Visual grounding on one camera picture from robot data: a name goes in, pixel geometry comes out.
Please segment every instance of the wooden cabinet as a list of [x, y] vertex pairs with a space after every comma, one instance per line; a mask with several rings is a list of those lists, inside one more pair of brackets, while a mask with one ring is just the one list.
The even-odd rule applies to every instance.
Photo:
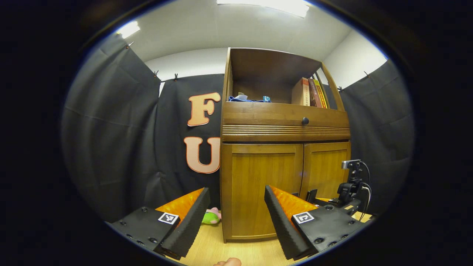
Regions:
[[342, 161], [350, 160], [350, 142], [304, 144], [304, 171], [299, 197], [317, 189], [318, 198], [338, 197], [340, 183], [347, 181], [348, 170]]
[[225, 239], [275, 237], [264, 187], [300, 191], [302, 144], [223, 144], [222, 217]]
[[[291, 103], [302, 77], [324, 72], [337, 109]], [[228, 102], [239, 92], [271, 103]], [[348, 172], [350, 125], [336, 85], [320, 61], [264, 49], [229, 48], [222, 91], [220, 198], [223, 238], [264, 239], [275, 231], [264, 202], [273, 185], [305, 199], [337, 196]], [[303, 118], [309, 122], [302, 124]]]

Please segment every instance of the black curtain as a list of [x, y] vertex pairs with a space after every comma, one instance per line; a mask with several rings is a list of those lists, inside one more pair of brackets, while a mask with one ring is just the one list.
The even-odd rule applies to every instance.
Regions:
[[220, 137], [222, 101], [212, 101], [214, 112], [205, 116], [209, 122], [204, 125], [188, 126], [192, 104], [190, 97], [218, 93], [221, 97], [223, 74], [211, 74], [167, 80], [159, 97], [158, 116], [155, 125], [156, 155], [159, 158], [158, 173], [150, 179], [146, 203], [161, 205], [202, 187], [209, 188], [210, 205], [220, 209], [220, 171], [199, 173], [192, 170], [186, 161], [184, 138], [199, 137], [199, 161], [209, 164], [211, 149], [209, 138]]
[[159, 85], [119, 35], [91, 51], [71, 85], [61, 119], [65, 163], [105, 221], [142, 206], [148, 179], [158, 172], [153, 133]]
[[[414, 118], [406, 86], [390, 60], [369, 76], [345, 88], [340, 96], [350, 121], [351, 158], [364, 161], [371, 173], [373, 195], [368, 213], [380, 213], [407, 175]], [[366, 170], [361, 176], [368, 181]], [[357, 197], [365, 202], [367, 195], [362, 193]]]

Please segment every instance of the wooden panel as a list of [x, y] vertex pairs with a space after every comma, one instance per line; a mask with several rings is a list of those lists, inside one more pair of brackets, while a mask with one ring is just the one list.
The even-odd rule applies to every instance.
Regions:
[[268, 96], [273, 103], [290, 104], [294, 84], [236, 80], [233, 86], [233, 97], [238, 96], [238, 92], [243, 92], [249, 100], [259, 101], [263, 100], [263, 96]]
[[187, 255], [181, 260], [170, 259], [189, 266], [211, 266], [230, 257], [238, 258], [243, 266], [286, 266], [295, 262], [286, 259], [277, 239], [224, 244], [221, 222], [202, 224]]
[[294, 85], [302, 77], [311, 77], [322, 65], [304, 56], [266, 49], [231, 48], [230, 57], [235, 81], [272, 80]]
[[[224, 102], [223, 142], [329, 141], [350, 139], [346, 112], [278, 103]], [[302, 125], [307, 117], [309, 124]]]
[[350, 139], [349, 128], [319, 126], [223, 125], [224, 142], [303, 142]]
[[227, 51], [227, 61], [225, 63], [225, 75], [223, 78], [223, 91], [222, 91], [222, 99], [226, 101], [228, 97], [231, 95], [231, 84], [233, 83], [232, 77], [232, 63], [230, 60], [230, 48]]
[[350, 142], [305, 144], [299, 197], [305, 199], [307, 191], [312, 189], [317, 189], [318, 198], [338, 197], [339, 184], [348, 179], [348, 170], [342, 169], [342, 161], [350, 157]]
[[340, 93], [337, 90], [335, 81], [333, 81], [332, 75], [330, 75], [330, 72], [328, 71], [327, 67], [325, 67], [324, 63], [322, 63], [322, 71], [324, 72], [324, 75], [327, 78], [330, 90], [332, 90], [333, 97], [335, 98], [335, 103], [337, 104], [337, 109], [339, 111], [345, 111], [345, 107], [343, 106], [342, 98], [340, 97]]
[[303, 145], [222, 144], [221, 150], [224, 238], [275, 237], [264, 202], [264, 187], [272, 185], [290, 193], [299, 192]]

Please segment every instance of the black backdrop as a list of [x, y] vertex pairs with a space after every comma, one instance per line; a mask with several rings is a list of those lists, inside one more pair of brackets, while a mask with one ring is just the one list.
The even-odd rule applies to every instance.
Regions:
[[158, 172], [160, 82], [126, 47], [117, 35], [97, 45], [72, 83], [61, 121], [70, 177], [107, 222], [143, 205], [148, 179]]
[[[74, 8], [64, 1], [52, 6], [1, 2], [2, 10], [7, 11], [4, 18], [10, 22], [6, 27], [9, 38], [3, 43], [5, 60], [9, 62], [5, 92], [8, 99], [13, 99], [9, 103], [14, 103], [6, 117], [10, 125], [6, 130], [8, 178], [4, 179], [6, 193], [2, 193], [8, 214], [6, 243], [12, 243], [6, 246], [11, 264], [38, 260], [68, 265], [91, 261], [109, 265], [137, 261], [143, 265], [165, 264], [111, 232], [77, 195], [63, 162], [57, 127], [63, 98], [83, 61], [83, 51], [78, 50], [87, 40], [97, 42], [157, 2], [160, 1], [145, 4], [142, 0], [138, 7], [137, 2], [129, 0], [117, 0], [113, 5], [107, 0], [84, 0]], [[460, 232], [469, 221], [464, 206], [441, 198], [426, 199], [439, 192], [444, 198], [466, 193], [468, 157], [461, 161], [457, 156], [445, 156], [457, 154], [457, 147], [464, 145], [459, 138], [462, 128], [452, 119], [451, 112], [438, 107], [436, 92], [444, 93], [445, 88], [439, 86], [436, 77], [455, 77], [450, 80], [455, 89], [468, 84], [468, 75], [458, 75], [456, 71], [467, 69], [464, 51], [468, 35], [461, 25], [468, 21], [468, 9], [463, 3], [453, 2], [310, 2], [317, 2], [363, 31], [401, 66], [413, 97], [420, 137], [416, 138], [413, 163], [396, 204], [362, 234], [346, 238], [346, 244], [307, 263], [341, 265], [359, 260], [366, 265], [379, 265], [405, 263], [409, 259], [428, 263], [464, 260], [468, 238]], [[32, 31], [31, 21], [48, 30]], [[53, 41], [39, 41], [47, 38]], [[439, 67], [440, 61], [451, 67]], [[28, 69], [25, 62], [30, 62]], [[469, 114], [470, 93], [464, 90], [465, 97], [455, 99], [458, 115]], [[21, 99], [21, 108], [17, 99]], [[429, 135], [425, 135], [427, 125], [433, 125]], [[439, 159], [441, 167], [433, 167], [432, 163]], [[25, 211], [25, 206], [32, 204], [41, 207]], [[447, 215], [438, 215], [439, 211], [446, 211]], [[405, 217], [409, 217], [408, 223], [403, 223]], [[409, 236], [410, 242], [399, 235]], [[409, 243], [419, 245], [407, 246]]]
[[[399, 72], [388, 60], [340, 92], [351, 131], [351, 158], [370, 170], [373, 190], [368, 213], [380, 213], [404, 182], [414, 147], [411, 99]], [[366, 169], [360, 176], [368, 182]], [[363, 193], [357, 198], [366, 200]]]
[[208, 187], [210, 207], [220, 209], [220, 170], [205, 174], [198, 173], [187, 165], [185, 137], [200, 137], [199, 160], [209, 164], [211, 160], [208, 138], [220, 137], [220, 118], [222, 100], [215, 102], [214, 112], [205, 116], [209, 122], [199, 126], [188, 126], [191, 118], [189, 97], [214, 93], [221, 94], [223, 74], [211, 74], [167, 80], [159, 97], [158, 116], [156, 119], [156, 155], [159, 158], [158, 174], [148, 185], [146, 204], [160, 206], [167, 201], [192, 192], [201, 187]]

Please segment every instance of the green toy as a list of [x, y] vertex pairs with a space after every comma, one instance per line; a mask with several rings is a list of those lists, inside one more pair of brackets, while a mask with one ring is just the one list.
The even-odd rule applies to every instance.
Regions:
[[206, 224], [216, 224], [222, 219], [222, 214], [219, 213], [219, 210], [216, 207], [205, 210], [204, 218], [202, 223]]

